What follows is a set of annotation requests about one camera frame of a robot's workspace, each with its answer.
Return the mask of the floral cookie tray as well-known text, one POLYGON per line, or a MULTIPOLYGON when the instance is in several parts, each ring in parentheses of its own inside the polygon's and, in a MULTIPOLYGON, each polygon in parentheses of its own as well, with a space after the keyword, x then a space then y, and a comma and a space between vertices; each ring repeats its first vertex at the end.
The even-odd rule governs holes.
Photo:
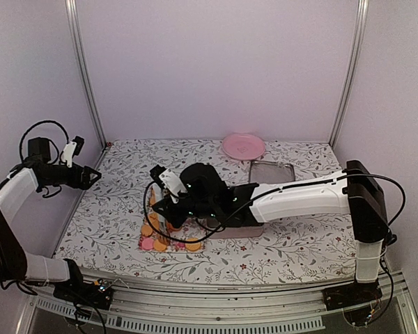
POLYGON ((153 210, 153 205, 163 199, 163 191, 152 184, 143 196, 143 219, 139 248, 158 253, 197 253, 204 249, 202 239, 209 233, 202 221, 187 219, 175 228, 163 216, 153 210))

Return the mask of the compartment tin box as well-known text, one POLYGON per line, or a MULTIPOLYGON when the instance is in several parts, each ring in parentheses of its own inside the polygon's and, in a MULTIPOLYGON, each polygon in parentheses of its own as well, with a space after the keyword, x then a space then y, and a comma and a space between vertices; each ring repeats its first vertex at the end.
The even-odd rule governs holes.
POLYGON ((263 230, 263 224, 232 226, 226 223, 224 225, 224 230, 218 230, 213 236, 211 236, 211 239, 243 239, 259 237, 262 235, 263 230))

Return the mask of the metal tongs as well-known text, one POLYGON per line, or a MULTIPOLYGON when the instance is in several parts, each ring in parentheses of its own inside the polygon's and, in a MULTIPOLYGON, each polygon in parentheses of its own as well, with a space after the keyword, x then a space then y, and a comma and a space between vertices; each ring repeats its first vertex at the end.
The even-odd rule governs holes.
POLYGON ((155 237, 168 247, 175 247, 178 242, 171 237, 178 238, 176 230, 166 218, 165 210, 168 204, 173 204, 169 193, 157 184, 152 185, 148 195, 148 217, 155 237))

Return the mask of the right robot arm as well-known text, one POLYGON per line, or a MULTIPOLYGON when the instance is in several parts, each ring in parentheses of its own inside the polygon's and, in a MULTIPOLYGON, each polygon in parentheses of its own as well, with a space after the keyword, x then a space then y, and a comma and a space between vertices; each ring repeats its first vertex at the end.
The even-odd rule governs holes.
POLYGON ((196 163, 179 175, 156 165, 150 170, 153 184, 163 191, 152 209, 174 228, 189 219, 216 221, 210 229, 251 228, 281 218, 310 214, 348 214, 357 242, 355 282, 346 289, 351 303, 361 303, 373 292, 383 244, 394 238, 387 217, 385 193, 380 180, 402 186, 395 180, 371 174, 358 160, 346 168, 312 180, 285 184, 248 183, 228 186, 210 164, 196 163))

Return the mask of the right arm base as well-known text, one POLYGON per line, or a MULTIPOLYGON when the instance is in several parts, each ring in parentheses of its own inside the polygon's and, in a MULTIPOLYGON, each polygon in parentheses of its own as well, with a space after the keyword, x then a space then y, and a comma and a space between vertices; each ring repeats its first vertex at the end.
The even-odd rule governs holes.
POLYGON ((348 308, 382 298, 378 281, 358 283, 353 281, 346 285, 328 287, 322 291, 323 303, 328 311, 348 308))

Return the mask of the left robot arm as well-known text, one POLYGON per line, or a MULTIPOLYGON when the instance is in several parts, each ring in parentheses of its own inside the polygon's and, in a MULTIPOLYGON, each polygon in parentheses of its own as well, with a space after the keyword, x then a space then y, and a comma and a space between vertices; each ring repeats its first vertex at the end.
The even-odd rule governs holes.
POLYGON ((89 286, 82 281, 75 261, 55 260, 25 251, 10 226, 33 193, 41 193, 48 199, 52 197, 49 188, 60 191, 67 186, 85 191, 102 177, 91 167, 73 161, 83 145, 82 137, 66 136, 65 146, 60 150, 50 138, 22 135, 20 162, 0 183, 0 282, 63 283, 63 291, 73 301, 82 302, 88 298, 89 286))

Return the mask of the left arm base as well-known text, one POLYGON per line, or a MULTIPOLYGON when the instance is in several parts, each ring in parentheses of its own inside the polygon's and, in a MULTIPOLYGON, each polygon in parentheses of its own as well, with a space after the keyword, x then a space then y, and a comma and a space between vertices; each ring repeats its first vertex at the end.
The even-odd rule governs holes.
POLYGON ((53 296, 67 302, 90 306, 99 310, 109 310, 114 290, 95 283, 55 283, 53 296))

